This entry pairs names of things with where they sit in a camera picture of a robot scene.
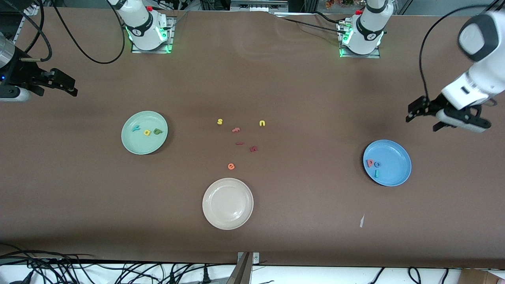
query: white paper scrap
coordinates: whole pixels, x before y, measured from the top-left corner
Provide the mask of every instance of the white paper scrap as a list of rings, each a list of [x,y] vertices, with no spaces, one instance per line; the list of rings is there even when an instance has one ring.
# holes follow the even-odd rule
[[[363,222],[365,222],[365,215],[364,214],[363,214],[363,217],[361,218],[360,228],[363,228]]]

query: plate rim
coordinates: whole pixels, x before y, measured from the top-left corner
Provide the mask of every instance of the plate rim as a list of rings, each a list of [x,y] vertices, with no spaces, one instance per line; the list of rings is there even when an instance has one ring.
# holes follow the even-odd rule
[[[245,186],[245,188],[247,189],[248,193],[249,193],[249,196],[251,197],[251,206],[250,206],[250,211],[248,213],[248,216],[247,218],[242,222],[242,224],[238,225],[238,226],[234,226],[234,227],[231,227],[231,228],[222,228],[222,227],[218,227],[216,224],[212,223],[209,218],[208,218],[208,215],[206,213],[206,210],[205,210],[205,200],[207,199],[206,197],[208,197],[210,195],[210,192],[209,190],[211,189],[211,187],[220,182],[220,181],[224,181],[224,180],[234,180],[234,181],[238,181],[239,183],[243,184]],[[218,229],[221,229],[221,230],[235,230],[237,228],[240,228],[242,227],[245,223],[247,223],[247,221],[249,220],[249,218],[251,217],[251,215],[253,214],[253,210],[254,210],[254,196],[253,196],[253,192],[250,190],[249,186],[247,186],[247,184],[245,184],[245,182],[241,181],[240,179],[237,179],[237,178],[234,178],[234,177],[223,177],[223,178],[220,178],[216,181],[214,181],[211,185],[209,185],[209,187],[207,188],[207,190],[205,190],[205,193],[204,193],[204,197],[202,198],[202,202],[201,202],[201,208],[202,208],[202,211],[204,212],[204,216],[205,216],[205,219],[207,220],[207,222],[212,225],[213,227],[215,228],[218,228]]]
[[[162,119],[163,119],[163,122],[164,122],[164,125],[165,127],[167,128],[167,133],[165,134],[165,138],[163,139],[163,143],[161,143],[156,149],[152,150],[151,152],[147,152],[147,153],[135,153],[133,151],[131,151],[130,149],[128,149],[125,145],[125,141],[124,141],[124,138],[123,138],[123,132],[125,131],[125,127],[126,127],[126,124],[128,123],[128,121],[138,115],[138,114],[142,114],[142,113],[154,113],[154,114],[157,114],[159,115]],[[132,153],[132,154],[135,154],[135,155],[147,155],[147,154],[151,154],[153,152],[155,152],[156,150],[158,150],[159,148],[161,148],[161,146],[163,146],[163,144],[165,143],[165,141],[167,140],[167,137],[168,137],[168,132],[169,132],[169,129],[168,129],[168,123],[167,123],[167,120],[163,117],[163,115],[159,114],[158,112],[155,112],[155,111],[140,111],[140,112],[137,112],[135,114],[133,114],[132,116],[130,116],[126,121],[125,123],[123,124],[123,128],[121,128],[121,143],[123,144],[123,147],[128,150],[128,152]]]
[[[373,144],[377,144],[377,143],[380,143],[382,141],[387,141],[388,143],[393,143],[393,144],[396,144],[398,145],[401,149],[403,149],[403,151],[405,152],[405,154],[407,155],[407,159],[409,161],[409,164],[410,164],[410,167],[409,167],[409,173],[407,174],[406,178],[398,183],[398,184],[384,184],[382,182],[379,182],[378,180],[375,179],[375,177],[373,177],[368,171],[367,171],[367,161],[365,159],[365,154],[367,153],[367,151],[369,150],[369,148],[373,145]],[[393,141],[393,140],[389,140],[389,139],[379,139],[379,140],[375,140],[373,142],[371,142],[370,144],[368,144],[368,146],[365,148],[365,151],[363,151],[363,167],[365,169],[365,172],[367,173],[367,175],[376,183],[382,185],[382,186],[389,186],[389,187],[393,187],[393,186],[399,186],[399,185],[402,185],[404,184],[410,177],[411,173],[412,173],[412,160],[410,158],[410,155],[409,153],[407,152],[407,150],[402,146],[400,145],[399,143]]]

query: white plate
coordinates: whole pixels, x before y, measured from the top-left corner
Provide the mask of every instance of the white plate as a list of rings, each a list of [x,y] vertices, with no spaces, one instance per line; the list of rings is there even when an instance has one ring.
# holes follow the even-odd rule
[[[253,194],[249,187],[231,177],[211,184],[202,202],[207,221],[222,230],[233,230],[244,225],[253,212],[253,206]]]

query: metal cylinder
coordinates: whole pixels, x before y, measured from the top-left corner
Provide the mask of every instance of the metal cylinder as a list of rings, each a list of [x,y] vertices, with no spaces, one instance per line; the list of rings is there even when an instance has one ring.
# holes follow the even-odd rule
[[[0,33],[0,68],[9,63],[14,56],[16,47]]]

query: cardboard box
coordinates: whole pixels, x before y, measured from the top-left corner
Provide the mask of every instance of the cardboard box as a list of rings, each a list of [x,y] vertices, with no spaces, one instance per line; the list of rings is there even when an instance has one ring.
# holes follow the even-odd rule
[[[486,270],[461,270],[458,284],[505,284],[505,280]]]

